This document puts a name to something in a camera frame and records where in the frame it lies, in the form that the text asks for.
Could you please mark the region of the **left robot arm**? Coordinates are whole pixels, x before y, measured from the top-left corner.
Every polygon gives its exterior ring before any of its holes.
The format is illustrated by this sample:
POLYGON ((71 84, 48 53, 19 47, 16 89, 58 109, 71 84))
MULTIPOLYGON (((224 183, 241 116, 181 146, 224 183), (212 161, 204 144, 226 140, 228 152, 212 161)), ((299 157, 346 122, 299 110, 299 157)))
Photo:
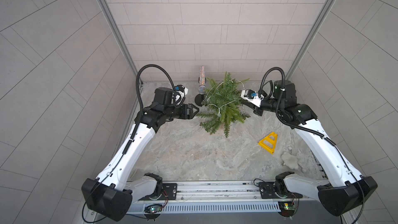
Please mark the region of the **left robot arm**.
POLYGON ((177 85, 172 89, 155 90, 154 100, 142 108, 121 148, 96 179, 86 179, 81 190, 84 207, 101 214, 104 218, 120 221, 132 203, 148 197, 157 200, 166 197, 162 177, 146 173, 142 178, 127 182, 130 173, 145 146, 158 132, 161 125, 174 119, 193 119, 199 109, 184 103, 188 88, 177 85))

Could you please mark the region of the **clear string lights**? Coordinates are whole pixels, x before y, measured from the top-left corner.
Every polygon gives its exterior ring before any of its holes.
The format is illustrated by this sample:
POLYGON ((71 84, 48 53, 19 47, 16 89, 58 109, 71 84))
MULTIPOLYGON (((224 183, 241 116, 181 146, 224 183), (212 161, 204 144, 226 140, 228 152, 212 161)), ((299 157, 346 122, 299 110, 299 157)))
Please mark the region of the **clear string lights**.
POLYGON ((245 89, 244 83, 237 79, 223 81, 208 80, 210 89, 206 90, 204 105, 216 112, 216 116, 224 121, 229 109, 239 110, 241 106, 240 88, 245 89))

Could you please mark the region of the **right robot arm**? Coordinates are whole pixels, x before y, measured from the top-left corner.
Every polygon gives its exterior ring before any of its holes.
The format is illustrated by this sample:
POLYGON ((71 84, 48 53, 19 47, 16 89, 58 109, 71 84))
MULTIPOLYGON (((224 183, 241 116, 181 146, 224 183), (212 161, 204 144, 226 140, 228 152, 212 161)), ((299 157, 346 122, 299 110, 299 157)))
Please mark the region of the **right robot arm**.
POLYGON ((363 176, 329 138, 314 111, 297 103, 294 83, 280 80, 272 84, 272 95, 264 91, 243 90, 244 104, 261 116, 275 113, 278 120, 292 128, 311 149, 326 174, 326 179, 311 179, 294 172, 275 177, 274 188, 279 197, 301 194, 320 202, 334 216, 360 206, 375 192, 378 185, 371 176, 363 176))

